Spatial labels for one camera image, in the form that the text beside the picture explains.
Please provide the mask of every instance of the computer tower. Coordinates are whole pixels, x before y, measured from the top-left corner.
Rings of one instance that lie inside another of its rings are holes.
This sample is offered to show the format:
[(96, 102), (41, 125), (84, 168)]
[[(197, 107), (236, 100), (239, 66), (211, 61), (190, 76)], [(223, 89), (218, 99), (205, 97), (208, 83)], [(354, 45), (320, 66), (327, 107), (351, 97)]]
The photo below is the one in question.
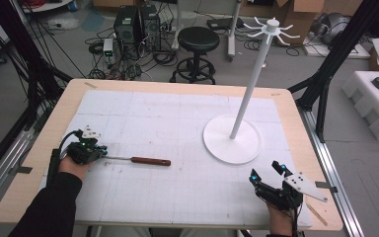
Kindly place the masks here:
[(160, 18), (156, 6), (145, 4), (140, 7), (143, 38), (149, 51), (161, 50)]
[(137, 6), (120, 6), (114, 22), (114, 31), (121, 58), (138, 59), (142, 32)]

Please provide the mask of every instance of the screwdriver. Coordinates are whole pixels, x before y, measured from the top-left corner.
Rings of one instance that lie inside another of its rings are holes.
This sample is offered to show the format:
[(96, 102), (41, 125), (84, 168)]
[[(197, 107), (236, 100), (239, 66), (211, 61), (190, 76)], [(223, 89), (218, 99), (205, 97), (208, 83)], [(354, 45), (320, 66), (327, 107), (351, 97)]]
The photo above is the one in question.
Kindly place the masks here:
[(111, 160), (130, 160), (132, 163), (147, 164), (147, 165), (158, 165), (158, 166), (171, 166), (170, 160), (152, 159), (144, 157), (133, 156), (131, 158), (119, 157), (119, 156), (103, 156), (101, 158), (111, 159)]

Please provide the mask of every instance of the white round base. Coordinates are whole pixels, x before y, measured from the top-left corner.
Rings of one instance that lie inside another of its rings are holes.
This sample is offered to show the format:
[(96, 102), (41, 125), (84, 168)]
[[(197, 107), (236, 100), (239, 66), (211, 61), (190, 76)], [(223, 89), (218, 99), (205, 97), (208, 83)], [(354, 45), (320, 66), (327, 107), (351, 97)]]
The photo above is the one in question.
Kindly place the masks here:
[(217, 159), (231, 164), (245, 164), (260, 154), (261, 137), (255, 127), (242, 120), (235, 139), (230, 138), (236, 118), (220, 116), (204, 129), (204, 144)]

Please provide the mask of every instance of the desk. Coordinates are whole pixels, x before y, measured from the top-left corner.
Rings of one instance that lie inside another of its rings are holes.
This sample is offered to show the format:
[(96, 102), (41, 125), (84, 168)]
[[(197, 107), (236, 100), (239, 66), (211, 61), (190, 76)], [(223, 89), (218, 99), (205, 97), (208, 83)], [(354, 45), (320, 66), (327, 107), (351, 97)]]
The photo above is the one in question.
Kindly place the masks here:
[[(0, 202), (0, 222), (18, 222), (25, 209), (38, 192), (42, 174), (47, 169), (51, 149), (57, 147), (71, 122), (87, 90), (111, 90), (124, 92), (172, 93), (191, 95), (222, 95), (242, 97), (244, 87), (168, 84), (152, 82), (100, 81), (89, 79), (72, 80), (40, 133), (36, 144), (24, 162), (33, 167), (30, 174), (18, 174)], [(281, 120), (291, 156), (298, 171), (307, 174), (312, 181), (325, 181), (312, 144), (297, 112), (291, 94), (284, 89), (256, 88), (253, 97), (274, 100)], [(342, 222), (329, 190), (322, 190), (329, 198), (327, 203), (305, 197), (311, 208), (313, 226), (310, 230), (341, 230)], [(252, 226), (266, 229), (267, 226)]]

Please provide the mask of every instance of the white box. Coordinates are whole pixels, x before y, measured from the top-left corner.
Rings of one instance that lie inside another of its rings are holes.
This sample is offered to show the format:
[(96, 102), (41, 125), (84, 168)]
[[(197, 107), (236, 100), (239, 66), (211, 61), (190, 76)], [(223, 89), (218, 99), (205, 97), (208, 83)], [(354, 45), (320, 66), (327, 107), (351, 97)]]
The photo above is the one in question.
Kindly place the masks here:
[(379, 140), (379, 90), (371, 83), (376, 77), (379, 77), (379, 72), (356, 71), (342, 86), (342, 90)]

